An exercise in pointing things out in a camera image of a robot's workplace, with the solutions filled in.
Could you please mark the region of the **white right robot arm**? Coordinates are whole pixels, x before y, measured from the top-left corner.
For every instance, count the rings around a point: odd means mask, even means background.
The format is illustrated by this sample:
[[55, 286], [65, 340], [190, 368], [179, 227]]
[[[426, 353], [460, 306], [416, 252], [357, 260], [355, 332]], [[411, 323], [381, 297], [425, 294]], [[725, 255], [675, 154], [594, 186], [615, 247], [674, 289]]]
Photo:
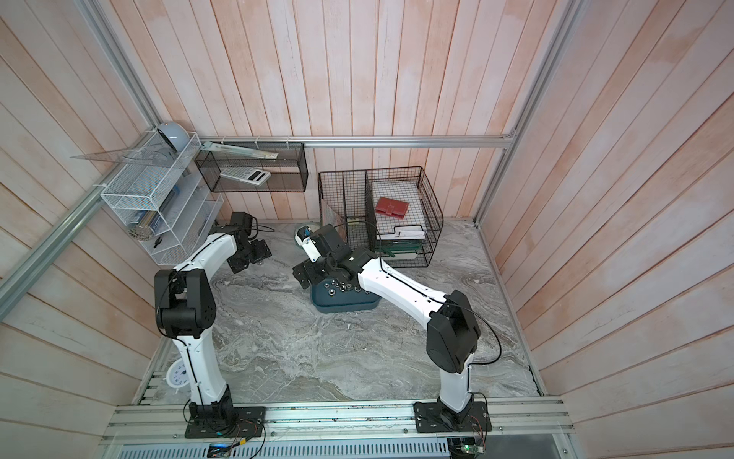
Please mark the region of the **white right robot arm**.
[[417, 432], [492, 430], [487, 396], [471, 390], [471, 369], [497, 363], [503, 346], [464, 293], [431, 289], [369, 256], [349, 256], [339, 263], [307, 259], [292, 274], [304, 289], [332, 279], [346, 290], [359, 288], [380, 296], [424, 329], [426, 355], [439, 368], [441, 385], [435, 402], [414, 403]]

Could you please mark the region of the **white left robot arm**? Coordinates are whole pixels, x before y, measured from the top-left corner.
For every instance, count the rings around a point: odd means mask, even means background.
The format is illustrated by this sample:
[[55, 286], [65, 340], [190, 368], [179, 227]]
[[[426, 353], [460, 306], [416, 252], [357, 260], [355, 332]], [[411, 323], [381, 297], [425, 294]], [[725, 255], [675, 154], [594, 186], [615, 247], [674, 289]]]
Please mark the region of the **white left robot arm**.
[[265, 438], [265, 409], [235, 407], [213, 344], [217, 306], [210, 277], [228, 265], [239, 273], [271, 256], [263, 240], [235, 233], [212, 233], [203, 246], [173, 269], [154, 278], [159, 332], [178, 349], [190, 395], [183, 408], [185, 438], [232, 438], [236, 445]]

